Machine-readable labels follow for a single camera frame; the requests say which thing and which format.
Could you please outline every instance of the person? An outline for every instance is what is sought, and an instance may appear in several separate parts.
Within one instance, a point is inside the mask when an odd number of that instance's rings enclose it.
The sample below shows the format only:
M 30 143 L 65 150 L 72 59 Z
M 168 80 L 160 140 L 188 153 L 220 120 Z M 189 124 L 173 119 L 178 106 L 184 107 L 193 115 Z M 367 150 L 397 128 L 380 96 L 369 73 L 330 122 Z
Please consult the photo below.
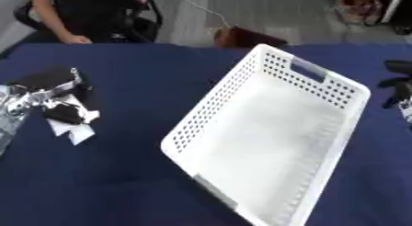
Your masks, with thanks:
M 127 0 L 33 0 L 45 26 L 64 43 L 104 41 Z M 134 0 L 141 7 L 147 0 Z

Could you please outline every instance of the cable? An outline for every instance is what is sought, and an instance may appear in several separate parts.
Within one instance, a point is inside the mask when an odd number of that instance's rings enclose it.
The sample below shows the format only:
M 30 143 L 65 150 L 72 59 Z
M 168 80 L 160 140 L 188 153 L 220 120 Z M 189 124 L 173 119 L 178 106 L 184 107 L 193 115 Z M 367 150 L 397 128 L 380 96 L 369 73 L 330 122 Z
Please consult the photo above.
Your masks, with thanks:
M 210 9 L 208 9 L 208 8 L 206 8 L 206 7 L 204 7 L 204 6 L 199 6 L 198 4 L 196 4 L 196 3 L 194 3 L 194 2 L 192 2 L 192 1 L 190 1 L 190 0 L 183 0 L 183 1 L 186 2 L 186 3 L 188 3 L 188 4 L 190 4 L 190 5 L 192 5 L 192 6 L 195 6 L 195 7 L 199 8 L 199 9 L 202 9 L 202 10 L 204 10 L 204 11 L 210 13 L 210 14 L 213 14 L 213 15 L 219 17 L 219 18 L 222 20 L 222 22 L 224 23 L 225 26 L 227 26 L 228 28 L 231 27 L 231 26 L 227 23 L 226 18 L 225 18 L 223 15 L 221 15 L 221 14 L 219 14 L 219 13 L 216 13 L 216 12 L 213 12 L 213 11 L 211 11 Z

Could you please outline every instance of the white paper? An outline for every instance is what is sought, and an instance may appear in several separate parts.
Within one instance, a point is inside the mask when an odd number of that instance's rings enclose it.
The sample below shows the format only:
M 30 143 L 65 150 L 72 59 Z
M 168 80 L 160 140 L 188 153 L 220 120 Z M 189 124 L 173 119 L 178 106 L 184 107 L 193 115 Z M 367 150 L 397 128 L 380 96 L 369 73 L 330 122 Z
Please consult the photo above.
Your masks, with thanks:
M 89 125 L 81 124 L 75 126 L 72 130 L 70 130 L 69 139 L 72 142 L 72 144 L 76 146 L 95 134 L 96 133 Z
M 94 119 L 98 119 L 100 117 L 99 111 L 88 111 L 83 106 L 83 104 L 73 95 L 68 95 L 64 98 L 59 99 L 59 101 L 78 106 L 80 115 L 85 118 L 85 124 L 72 125 L 58 120 L 48 119 L 49 124 L 51 125 L 51 129 L 56 136 L 61 136 L 66 132 L 69 132 L 69 139 L 72 144 L 76 146 L 77 144 L 95 135 L 95 132 L 88 124 Z
M 47 119 L 51 125 L 51 129 L 53 130 L 56 136 L 61 136 L 66 132 L 70 131 L 75 127 L 75 125 L 67 124 L 58 120 L 54 119 Z

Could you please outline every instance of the person's hand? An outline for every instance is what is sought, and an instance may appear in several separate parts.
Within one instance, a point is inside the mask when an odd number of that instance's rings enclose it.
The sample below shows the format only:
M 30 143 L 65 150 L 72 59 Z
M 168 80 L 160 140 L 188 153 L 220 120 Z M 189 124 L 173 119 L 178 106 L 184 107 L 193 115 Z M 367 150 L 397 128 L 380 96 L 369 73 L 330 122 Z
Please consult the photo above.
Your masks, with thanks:
M 90 44 L 93 43 L 89 38 L 85 36 L 78 36 L 73 34 L 66 34 L 60 37 L 60 40 L 67 44 Z

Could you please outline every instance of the black shirt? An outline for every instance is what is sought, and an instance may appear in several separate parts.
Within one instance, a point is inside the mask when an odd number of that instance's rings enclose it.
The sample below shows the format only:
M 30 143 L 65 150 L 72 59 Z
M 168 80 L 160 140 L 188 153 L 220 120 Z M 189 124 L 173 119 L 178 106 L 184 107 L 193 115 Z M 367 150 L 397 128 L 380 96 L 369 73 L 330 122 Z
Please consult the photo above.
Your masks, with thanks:
M 128 2 L 130 0 L 55 0 L 55 5 L 73 34 L 93 40 L 115 28 L 120 9 Z

